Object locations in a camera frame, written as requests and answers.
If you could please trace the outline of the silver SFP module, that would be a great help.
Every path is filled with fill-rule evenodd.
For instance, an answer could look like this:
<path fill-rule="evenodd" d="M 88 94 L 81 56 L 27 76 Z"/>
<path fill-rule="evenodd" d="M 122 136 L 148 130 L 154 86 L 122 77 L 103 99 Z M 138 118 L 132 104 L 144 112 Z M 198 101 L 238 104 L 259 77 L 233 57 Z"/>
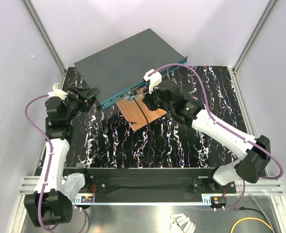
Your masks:
<path fill-rule="evenodd" d="M 143 98 L 144 94 L 141 91 L 137 91 L 138 98 Z"/>

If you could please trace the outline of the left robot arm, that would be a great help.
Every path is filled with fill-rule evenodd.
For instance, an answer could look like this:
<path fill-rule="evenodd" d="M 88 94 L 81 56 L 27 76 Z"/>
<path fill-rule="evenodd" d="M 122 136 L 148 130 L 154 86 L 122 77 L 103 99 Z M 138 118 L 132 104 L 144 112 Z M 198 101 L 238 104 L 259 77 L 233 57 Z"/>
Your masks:
<path fill-rule="evenodd" d="M 35 227 L 47 232 L 72 219 L 73 203 L 82 192 L 95 191 L 87 169 L 79 168 L 63 180 L 64 165 L 70 149 L 73 126 L 71 121 L 78 113 L 89 112 L 96 101 L 97 88 L 69 86 L 65 92 L 54 84 L 53 90 L 42 97 L 46 99 L 45 130 L 41 130 L 28 116 L 29 123 L 46 140 L 46 155 L 37 185 L 24 199 L 24 206 Z"/>

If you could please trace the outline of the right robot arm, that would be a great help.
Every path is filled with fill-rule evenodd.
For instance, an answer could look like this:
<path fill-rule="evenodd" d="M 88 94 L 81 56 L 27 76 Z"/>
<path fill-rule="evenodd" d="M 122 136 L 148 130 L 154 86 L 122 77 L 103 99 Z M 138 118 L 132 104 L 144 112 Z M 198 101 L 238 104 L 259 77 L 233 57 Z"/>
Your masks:
<path fill-rule="evenodd" d="M 143 102 L 150 111 L 162 109 L 175 121 L 208 135 L 228 148 L 237 159 L 219 166 L 203 180 L 201 189 L 219 192 L 237 180 L 257 183 L 263 176 L 270 158 L 270 140 L 261 135 L 256 138 L 244 133 L 210 113 L 203 104 L 186 100 L 179 87 L 165 80 L 159 85 L 143 90 Z"/>

